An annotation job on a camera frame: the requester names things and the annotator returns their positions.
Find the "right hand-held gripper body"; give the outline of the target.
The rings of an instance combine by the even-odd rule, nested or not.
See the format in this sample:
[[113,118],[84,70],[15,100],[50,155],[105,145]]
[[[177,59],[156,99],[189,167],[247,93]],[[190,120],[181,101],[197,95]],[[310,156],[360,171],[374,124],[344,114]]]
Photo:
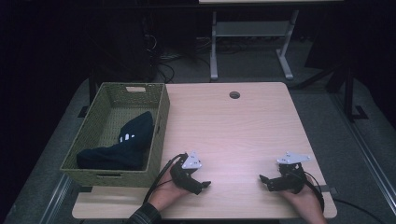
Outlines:
[[275,182],[275,191],[291,190],[293,193],[299,193],[306,181],[302,163],[310,160],[311,157],[308,155],[290,151],[287,151],[283,157],[277,159],[278,171],[281,177]]

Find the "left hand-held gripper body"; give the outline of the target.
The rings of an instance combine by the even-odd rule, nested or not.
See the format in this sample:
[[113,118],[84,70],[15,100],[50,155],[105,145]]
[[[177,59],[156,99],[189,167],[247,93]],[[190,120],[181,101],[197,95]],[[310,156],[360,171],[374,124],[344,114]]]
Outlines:
[[200,186],[191,175],[202,167],[195,151],[182,154],[180,159],[171,168],[170,174],[173,182],[180,188],[191,192],[194,187]]

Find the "dark navy cloth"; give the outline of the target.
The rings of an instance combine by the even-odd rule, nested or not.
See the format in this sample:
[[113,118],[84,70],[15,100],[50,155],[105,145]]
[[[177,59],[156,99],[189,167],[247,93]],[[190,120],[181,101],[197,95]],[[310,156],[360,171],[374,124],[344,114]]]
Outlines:
[[149,111],[131,119],[120,129],[118,143],[111,147],[83,149],[77,154],[80,169],[139,171],[151,144],[154,123]]

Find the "green woven basket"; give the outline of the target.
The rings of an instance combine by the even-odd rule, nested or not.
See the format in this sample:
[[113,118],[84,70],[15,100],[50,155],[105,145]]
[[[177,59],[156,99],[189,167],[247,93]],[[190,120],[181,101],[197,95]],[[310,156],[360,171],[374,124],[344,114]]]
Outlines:
[[[81,186],[150,187],[160,172],[169,107],[168,92],[162,83],[103,83],[64,158],[61,171]],[[77,154],[81,150],[117,144],[121,127],[147,111],[151,113],[154,128],[140,170],[78,167]]]

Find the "person's right hand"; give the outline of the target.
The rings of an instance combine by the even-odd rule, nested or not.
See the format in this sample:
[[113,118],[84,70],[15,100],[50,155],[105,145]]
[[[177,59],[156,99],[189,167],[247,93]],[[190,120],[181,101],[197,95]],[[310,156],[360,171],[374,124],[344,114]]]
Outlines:
[[279,194],[291,204],[295,212],[304,220],[308,214],[322,214],[320,202],[315,192],[308,186],[294,194],[289,191],[280,191]]

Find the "person's left hand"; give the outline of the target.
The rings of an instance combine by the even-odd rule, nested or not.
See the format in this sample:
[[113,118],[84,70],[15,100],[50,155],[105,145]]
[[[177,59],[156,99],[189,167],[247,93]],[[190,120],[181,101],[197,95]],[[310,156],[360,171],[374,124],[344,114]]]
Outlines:
[[169,171],[166,171],[157,187],[148,199],[148,203],[153,205],[159,212],[162,212],[184,196],[190,194],[189,191],[178,187],[172,180]]

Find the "black table edge clamp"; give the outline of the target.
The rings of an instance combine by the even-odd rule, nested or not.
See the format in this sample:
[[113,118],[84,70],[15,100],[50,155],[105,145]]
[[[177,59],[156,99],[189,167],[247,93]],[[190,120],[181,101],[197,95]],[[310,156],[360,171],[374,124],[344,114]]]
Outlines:
[[338,190],[335,187],[329,187],[328,185],[317,186],[319,192],[329,192],[331,195],[337,195]]

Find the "black metal stand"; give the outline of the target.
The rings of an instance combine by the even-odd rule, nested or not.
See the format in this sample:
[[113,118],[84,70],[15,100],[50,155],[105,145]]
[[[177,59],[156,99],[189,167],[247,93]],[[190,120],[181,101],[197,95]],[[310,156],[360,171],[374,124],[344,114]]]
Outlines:
[[367,114],[360,105],[353,105],[354,74],[347,63],[338,63],[332,70],[330,80],[326,85],[329,93],[337,93],[344,88],[343,112],[350,122],[356,119],[368,119]]

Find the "metal floor rail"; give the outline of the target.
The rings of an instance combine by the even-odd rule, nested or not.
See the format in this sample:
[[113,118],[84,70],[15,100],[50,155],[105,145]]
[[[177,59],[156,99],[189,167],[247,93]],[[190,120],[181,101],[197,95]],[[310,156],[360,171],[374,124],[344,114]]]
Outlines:
[[71,179],[67,175],[61,175],[54,188],[49,203],[40,218],[39,224],[53,224],[62,206],[64,198],[71,185]]
[[330,95],[330,99],[332,100],[332,104],[334,105],[336,110],[339,112],[342,121],[345,123],[348,131],[352,135],[352,138],[358,145],[362,158],[366,163],[366,166],[370,170],[370,173],[372,174],[375,183],[378,185],[381,193],[383,194],[390,210],[392,211],[393,215],[396,216],[396,188],[389,181],[389,178],[378,163],[366,140],[363,138],[363,135],[357,126],[356,120],[351,119],[344,112],[342,101],[339,99],[338,96],[334,94]]

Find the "white metal desk frame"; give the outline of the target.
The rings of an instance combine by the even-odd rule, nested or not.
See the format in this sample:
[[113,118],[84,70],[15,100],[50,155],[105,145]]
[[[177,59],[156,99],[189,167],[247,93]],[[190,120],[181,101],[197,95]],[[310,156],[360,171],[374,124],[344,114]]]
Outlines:
[[291,36],[299,15],[298,10],[291,13],[288,21],[218,21],[217,12],[212,13],[211,50],[210,50],[210,79],[217,80],[217,38],[218,37],[283,37],[284,43],[276,50],[276,57],[280,63],[285,79],[293,80],[286,53]]

